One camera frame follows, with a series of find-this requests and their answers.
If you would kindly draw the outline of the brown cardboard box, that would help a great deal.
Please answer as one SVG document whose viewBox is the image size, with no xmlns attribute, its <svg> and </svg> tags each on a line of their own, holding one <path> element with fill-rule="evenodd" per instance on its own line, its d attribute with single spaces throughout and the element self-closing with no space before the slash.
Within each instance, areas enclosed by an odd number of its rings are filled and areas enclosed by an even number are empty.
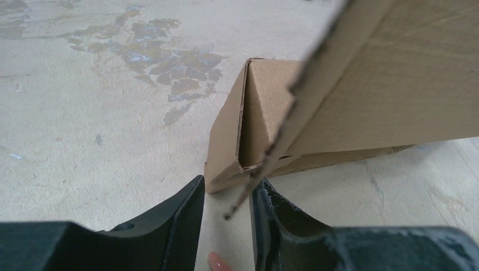
<svg viewBox="0 0 479 271">
<path fill-rule="evenodd" d="M 210 131 L 210 194 L 478 136 L 477 1 L 333 1 L 305 60 L 250 58 Z"/>
</svg>

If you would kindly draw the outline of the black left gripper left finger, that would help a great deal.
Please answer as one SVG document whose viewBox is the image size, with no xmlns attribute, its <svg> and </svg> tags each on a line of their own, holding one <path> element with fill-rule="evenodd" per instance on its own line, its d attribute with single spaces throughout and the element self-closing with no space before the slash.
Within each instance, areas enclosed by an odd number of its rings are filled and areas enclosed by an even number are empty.
<svg viewBox="0 0 479 271">
<path fill-rule="evenodd" d="M 1 223 L 2 270 L 194 270 L 204 177 L 109 231 L 71 221 Z"/>
</svg>

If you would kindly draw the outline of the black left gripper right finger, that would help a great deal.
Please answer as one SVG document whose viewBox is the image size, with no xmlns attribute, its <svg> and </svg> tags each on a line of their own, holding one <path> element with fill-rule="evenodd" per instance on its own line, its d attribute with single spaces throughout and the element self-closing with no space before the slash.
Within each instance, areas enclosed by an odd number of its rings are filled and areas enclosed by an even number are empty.
<svg viewBox="0 0 479 271">
<path fill-rule="evenodd" d="M 446 226 L 332 227 L 264 180 L 250 197 L 256 270 L 477 270 L 478 244 Z"/>
</svg>

